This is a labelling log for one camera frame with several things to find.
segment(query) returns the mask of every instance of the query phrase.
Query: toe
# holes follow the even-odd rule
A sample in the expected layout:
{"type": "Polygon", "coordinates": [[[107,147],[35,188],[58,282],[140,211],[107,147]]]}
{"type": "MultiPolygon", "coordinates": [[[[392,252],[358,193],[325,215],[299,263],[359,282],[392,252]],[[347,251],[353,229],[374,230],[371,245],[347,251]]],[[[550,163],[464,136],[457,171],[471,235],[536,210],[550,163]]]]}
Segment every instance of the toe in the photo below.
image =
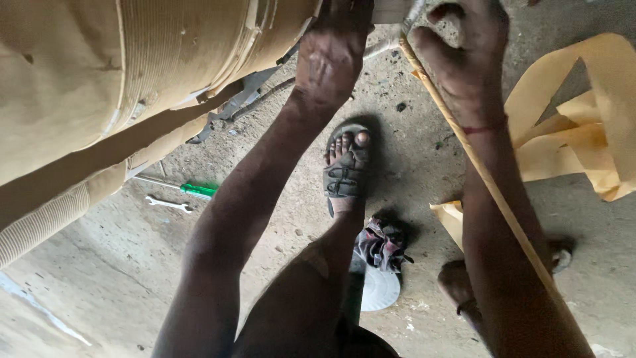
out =
{"type": "Polygon", "coordinates": [[[336,138],[336,159],[342,156],[342,137],[336,138]]]}
{"type": "Polygon", "coordinates": [[[369,136],[369,132],[367,131],[361,131],[356,136],[356,145],[358,145],[360,148],[368,146],[370,141],[371,137],[369,136]]]}
{"type": "Polygon", "coordinates": [[[329,159],[330,163],[334,163],[336,161],[336,143],[332,143],[329,147],[329,159]]]}
{"type": "Polygon", "coordinates": [[[351,132],[346,132],[342,135],[342,152],[348,152],[351,148],[351,140],[353,139],[351,132]]]}

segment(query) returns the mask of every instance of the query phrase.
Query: sandal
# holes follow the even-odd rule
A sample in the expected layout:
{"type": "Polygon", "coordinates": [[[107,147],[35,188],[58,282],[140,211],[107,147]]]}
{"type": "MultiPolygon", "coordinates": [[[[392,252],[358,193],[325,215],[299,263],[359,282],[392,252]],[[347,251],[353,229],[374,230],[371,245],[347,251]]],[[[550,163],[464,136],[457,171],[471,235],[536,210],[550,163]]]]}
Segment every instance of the sandal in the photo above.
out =
{"type": "MultiPolygon", "coordinates": [[[[332,143],[335,143],[337,137],[341,137],[346,132],[352,134],[355,138],[358,133],[369,129],[361,124],[345,123],[339,125],[329,137],[327,141],[327,151],[332,143]]],[[[356,162],[369,161],[369,149],[359,148],[355,140],[351,143],[352,148],[342,154],[340,159],[332,165],[322,170],[322,186],[324,195],[327,196],[327,206],[329,214],[333,217],[333,206],[329,198],[342,197],[362,197],[366,194],[366,184],[368,179],[368,166],[365,169],[355,169],[356,162]]]]}

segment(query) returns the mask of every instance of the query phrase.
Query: open-end wrench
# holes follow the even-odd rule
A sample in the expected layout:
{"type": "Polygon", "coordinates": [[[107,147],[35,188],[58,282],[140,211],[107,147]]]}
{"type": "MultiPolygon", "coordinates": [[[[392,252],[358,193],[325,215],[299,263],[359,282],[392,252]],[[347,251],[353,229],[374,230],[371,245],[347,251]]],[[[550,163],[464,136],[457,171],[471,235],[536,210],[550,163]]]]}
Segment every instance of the open-end wrench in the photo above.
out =
{"type": "Polygon", "coordinates": [[[146,199],[150,200],[150,205],[158,205],[159,204],[159,205],[169,206],[171,208],[176,208],[176,209],[179,209],[179,210],[183,210],[187,214],[192,212],[192,209],[188,208],[188,204],[187,203],[183,203],[183,204],[171,203],[169,201],[159,200],[159,199],[155,198],[152,195],[146,196],[146,199]]]}

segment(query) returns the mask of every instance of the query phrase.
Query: wooden stick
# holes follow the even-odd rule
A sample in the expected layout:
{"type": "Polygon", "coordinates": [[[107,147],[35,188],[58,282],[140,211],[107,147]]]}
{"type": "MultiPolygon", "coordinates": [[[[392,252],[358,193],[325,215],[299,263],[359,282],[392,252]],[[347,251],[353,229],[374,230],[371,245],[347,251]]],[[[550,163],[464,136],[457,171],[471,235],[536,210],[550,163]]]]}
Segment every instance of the wooden stick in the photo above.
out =
{"type": "Polygon", "coordinates": [[[583,341],[586,341],[583,333],[581,332],[581,329],[579,328],[576,320],[574,319],[574,316],[572,315],[572,312],[570,312],[569,308],[565,304],[565,301],[563,300],[563,297],[561,297],[561,294],[559,293],[554,281],[552,280],[552,276],[548,273],[548,270],[537,255],[537,252],[532,247],[530,240],[528,240],[528,236],[523,231],[521,225],[519,224],[519,221],[517,221],[515,214],[508,205],[508,202],[501,193],[501,190],[499,190],[499,187],[495,183],[495,180],[492,178],[492,175],[490,174],[488,168],[486,168],[486,165],[484,165],[473,146],[471,146],[462,126],[459,125],[457,119],[455,119],[455,117],[453,116],[453,113],[451,113],[451,111],[448,109],[448,106],[444,102],[444,99],[441,97],[441,94],[437,90],[437,87],[435,87],[435,85],[431,81],[431,77],[426,73],[426,70],[424,69],[420,60],[417,59],[417,56],[415,55],[415,52],[413,51],[411,45],[408,43],[406,34],[404,32],[402,32],[402,34],[400,35],[399,45],[402,49],[402,52],[404,52],[404,56],[406,57],[408,62],[411,63],[411,65],[417,72],[420,80],[422,80],[424,87],[426,87],[426,89],[429,91],[431,97],[433,98],[433,101],[435,101],[435,104],[439,107],[442,115],[444,115],[444,118],[446,118],[446,121],[448,122],[448,124],[450,124],[453,132],[455,132],[455,135],[457,135],[457,138],[462,143],[466,154],[470,158],[475,169],[477,169],[477,173],[479,173],[481,179],[486,184],[486,188],[488,188],[488,191],[490,192],[492,198],[495,200],[495,203],[499,207],[499,210],[504,215],[504,218],[506,219],[508,226],[510,226],[513,234],[515,235],[517,242],[519,242],[519,245],[521,245],[523,253],[525,253],[526,257],[534,268],[534,271],[536,271],[537,276],[541,280],[541,283],[543,283],[546,291],[548,291],[548,295],[550,295],[552,300],[557,305],[557,308],[559,308],[559,311],[561,311],[562,318],[570,324],[573,333],[578,333],[580,335],[580,338],[583,341]]]}

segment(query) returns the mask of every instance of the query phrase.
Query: forearm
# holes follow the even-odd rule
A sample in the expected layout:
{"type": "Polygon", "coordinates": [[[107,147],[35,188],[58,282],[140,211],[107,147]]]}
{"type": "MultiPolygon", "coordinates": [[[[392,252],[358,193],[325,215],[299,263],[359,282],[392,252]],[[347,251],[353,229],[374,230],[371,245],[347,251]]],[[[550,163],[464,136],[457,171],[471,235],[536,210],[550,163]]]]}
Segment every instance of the forearm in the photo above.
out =
{"type": "Polygon", "coordinates": [[[190,243],[192,261],[240,271],[263,234],[300,157],[338,108],[317,106],[294,90],[254,148],[224,180],[190,243]]]}
{"type": "MultiPolygon", "coordinates": [[[[546,242],[523,188],[508,131],[475,133],[469,139],[535,250],[548,265],[546,242]]],[[[582,356],[585,342],[578,341],[569,331],[469,161],[464,212],[466,266],[494,354],[582,356]]]]}

